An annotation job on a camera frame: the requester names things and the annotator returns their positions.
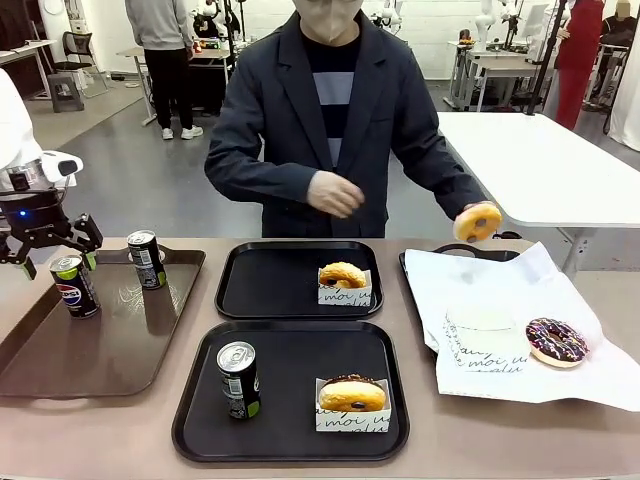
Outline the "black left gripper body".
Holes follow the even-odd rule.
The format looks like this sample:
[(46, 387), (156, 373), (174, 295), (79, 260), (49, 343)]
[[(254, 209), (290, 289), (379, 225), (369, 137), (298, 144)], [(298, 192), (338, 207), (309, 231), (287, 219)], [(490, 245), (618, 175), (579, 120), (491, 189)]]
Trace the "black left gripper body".
[(62, 209), (57, 188), (1, 193), (1, 214), (9, 226), (1, 232), (1, 248), (13, 237), (27, 249), (50, 246), (76, 247), (72, 226)]

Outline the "person's right hand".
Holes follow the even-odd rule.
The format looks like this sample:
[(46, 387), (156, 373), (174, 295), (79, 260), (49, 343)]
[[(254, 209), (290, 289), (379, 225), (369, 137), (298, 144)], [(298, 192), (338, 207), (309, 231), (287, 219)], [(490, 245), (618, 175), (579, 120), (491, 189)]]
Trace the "person's right hand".
[(339, 219), (350, 217), (364, 202), (359, 187), (333, 172), (318, 170), (307, 190), (307, 203), (311, 207)]

